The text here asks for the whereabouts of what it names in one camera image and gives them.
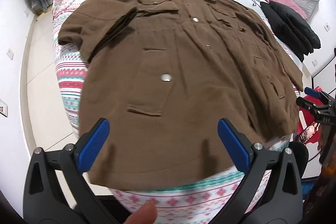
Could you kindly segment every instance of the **coat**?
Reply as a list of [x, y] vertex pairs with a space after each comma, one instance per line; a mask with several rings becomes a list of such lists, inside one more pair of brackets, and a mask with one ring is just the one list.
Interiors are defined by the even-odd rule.
[[269, 4], [260, 2], [274, 34], [297, 55], [302, 62], [303, 55], [313, 53], [321, 48], [319, 37], [309, 24], [292, 8], [270, 1]]
[[227, 117], [253, 142], [296, 131], [302, 73], [262, 19], [233, 0], [86, 0], [64, 22], [90, 62], [80, 136], [110, 134], [91, 183], [163, 189], [232, 166], [217, 134]]

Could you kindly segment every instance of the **tiled floor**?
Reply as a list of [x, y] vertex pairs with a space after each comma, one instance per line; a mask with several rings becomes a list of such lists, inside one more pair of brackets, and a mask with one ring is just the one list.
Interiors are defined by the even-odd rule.
[[[28, 60], [27, 93], [29, 114], [37, 146], [46, 151], [62, 149], [77, 138], [65, 113], [55, 72], [53, 50], [53, 19], [51, 12], [41, 15], [35, 23]], [[57, 175], [70, 206], [76, 204], [63, 173]], [[111, 192], [98, 185], [90, 184], [96, 195]]]

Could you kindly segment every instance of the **baseboard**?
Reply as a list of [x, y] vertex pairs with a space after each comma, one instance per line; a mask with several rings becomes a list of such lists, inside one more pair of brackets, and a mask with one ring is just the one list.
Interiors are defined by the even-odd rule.
[[25, 49], [22, 57], [22, 66], [21, 66], [21, 79], [20, 79], [20, 105], [21, 105], [21, 116], [23, 130], [26, 138], [26, 143], [28, 146], [29, 153], [32, 154], [36, 148], [36, 142], [33, 135], [32, 124], [30, 122], [29, 108], [28, 108], [28, 94], [27, 94], [27, 71], [28, 71], [28, 59], [29, 59], [29, 50], [32, 43], [33, 31], [35, 27], [37, 16], [35, 15], [31, 23]]

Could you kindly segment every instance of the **black garment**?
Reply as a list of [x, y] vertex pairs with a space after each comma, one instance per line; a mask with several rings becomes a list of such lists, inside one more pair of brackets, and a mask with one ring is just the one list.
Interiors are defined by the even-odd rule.
[[260, 6], [277, 38], [285, 43], [303, 62], [303, 54], [307, 55], [309, 52], [302, 46], [300, 39], [268, 3], [261, 1]]
[[269, 4], [283, 19], [283, 21], [288, 24], [304, 45], [309, 48], [310, 53], [313, 53], [315, 48], [321, 47], [319, 37], [296, 11], [286, 5], [274, 1], [270, 1]]

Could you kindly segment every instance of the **coat sleeve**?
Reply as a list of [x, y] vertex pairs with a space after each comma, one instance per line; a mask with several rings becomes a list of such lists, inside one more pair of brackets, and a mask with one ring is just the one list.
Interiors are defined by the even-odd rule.
[[134, 5], [118, 0], [86, 0], [63, 23], [58, 43], [74, 42], [82, 57], [90, 62], [136, 15]]
[[275, 40], [271, 30], [266, 26], [260, 16], [253, 10], [249, 10], [249, 16], [258, 25], [259, 31], [264, 36], [264, 39], [269, 43], [269, 45], [274, 49], [277, 56], [279, 57], [285, 72], [289, 76], [292, 83], [297, 87], [298, 90], [303, 91], [302, 84], [302, 72], [289, 57], [289, 55], [283, 50], [279, 43]]

